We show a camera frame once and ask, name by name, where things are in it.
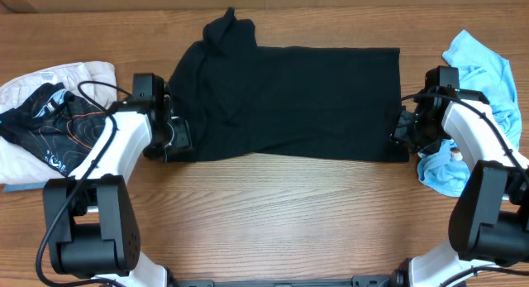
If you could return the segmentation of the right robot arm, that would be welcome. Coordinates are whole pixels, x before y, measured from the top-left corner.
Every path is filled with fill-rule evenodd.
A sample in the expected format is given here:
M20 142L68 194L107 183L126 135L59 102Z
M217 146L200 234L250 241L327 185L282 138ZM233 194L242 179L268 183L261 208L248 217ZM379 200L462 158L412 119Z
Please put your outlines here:
M428 253L406 259L387 286L463 286L470 276L513 269L528 261L528 159L493 118L483 93L460 88L456 68L438 66L402 110L391 136L412 153L433 152L452 139L470 177L450 215L448 237Z

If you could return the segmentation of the black shirt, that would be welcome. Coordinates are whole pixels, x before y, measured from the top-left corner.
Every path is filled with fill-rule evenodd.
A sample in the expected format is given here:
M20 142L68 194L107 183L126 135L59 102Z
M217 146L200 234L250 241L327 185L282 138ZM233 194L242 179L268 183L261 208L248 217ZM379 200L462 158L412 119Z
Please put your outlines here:
M399 49L264 47L233 9L203 29L169 79L193 148L179 161L249 153L406 162Z

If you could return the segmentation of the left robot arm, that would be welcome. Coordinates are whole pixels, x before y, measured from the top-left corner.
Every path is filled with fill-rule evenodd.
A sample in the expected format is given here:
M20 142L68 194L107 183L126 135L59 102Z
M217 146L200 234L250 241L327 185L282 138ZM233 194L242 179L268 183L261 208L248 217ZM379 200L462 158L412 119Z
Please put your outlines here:
M187 121L174 115L169 85L135 74L131 93L103 110L105 127L87 158L43 189L46 232L36 274L47 285L43 255L74 286L175 286L172 272L141 251L140 230L126 189L141 155L168 162L193 149Z

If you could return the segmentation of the light blue shirt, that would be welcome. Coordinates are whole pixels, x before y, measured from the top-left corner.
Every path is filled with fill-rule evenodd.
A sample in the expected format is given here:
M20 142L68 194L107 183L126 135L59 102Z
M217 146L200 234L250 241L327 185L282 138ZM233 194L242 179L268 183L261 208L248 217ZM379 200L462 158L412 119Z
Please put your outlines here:
M495 121L513 154L519 155L522 114L509 60L466 30L453 39L442 57L450 67L459 70L461 88L479 91L489 100L491 112L487 118ZM449 138L432 155L420 152L419 181L439 194L458 198L469 180L470 170L463 157L454 153L457 148L456 142Z

